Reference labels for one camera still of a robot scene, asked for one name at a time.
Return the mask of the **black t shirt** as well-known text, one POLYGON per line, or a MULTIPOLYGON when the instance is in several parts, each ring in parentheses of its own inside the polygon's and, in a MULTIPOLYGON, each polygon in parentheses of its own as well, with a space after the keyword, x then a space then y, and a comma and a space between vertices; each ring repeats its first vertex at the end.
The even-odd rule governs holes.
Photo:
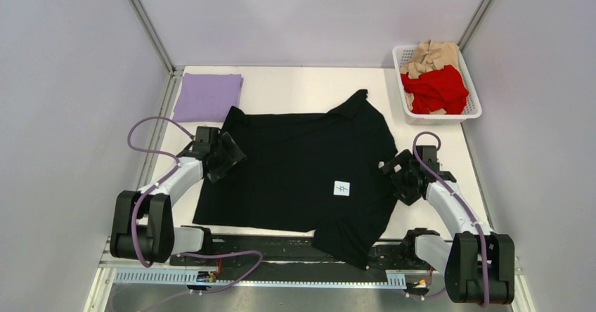
POLYGON ((231 108, 223 131, 245 154, 204 181, 193 223, 312 232, 312 245, 361 270, 396 206, 379 168, 397 154, 365 89, 325 113, 248 115, 231 108))

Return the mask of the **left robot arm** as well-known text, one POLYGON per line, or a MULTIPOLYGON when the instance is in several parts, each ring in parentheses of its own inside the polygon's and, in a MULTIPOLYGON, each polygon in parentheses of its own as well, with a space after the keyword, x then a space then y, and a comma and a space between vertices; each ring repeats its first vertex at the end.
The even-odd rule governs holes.
POLYGON ((199 126, 190 143, 173 156, 170 170, 138 190, 118 196, 110 236, 110 253, 135 259, 142 266, 164 263, 188 253, 199 265, 209 264, 215 246, 206 228, 174 225, 173 206, 200 181, 216 183, 246 158, 227 131, 199 126))

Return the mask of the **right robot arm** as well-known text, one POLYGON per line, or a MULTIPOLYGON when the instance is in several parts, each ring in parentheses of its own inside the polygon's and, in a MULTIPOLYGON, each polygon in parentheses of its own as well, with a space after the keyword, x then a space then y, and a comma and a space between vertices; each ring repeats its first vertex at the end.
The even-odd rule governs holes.
POLYGON ((514 242, 479 219, 454 175, 441 168, 438 150, 417 145, 380 163, 380 173, 396 189, 394 197, 408 206, 418 200, 429 203, 451 236, 447 242, 434 230, 411 229, 399 255, 411 268, 426 263, 442 274, 454 303, 509 305, 514 301, 514 242))

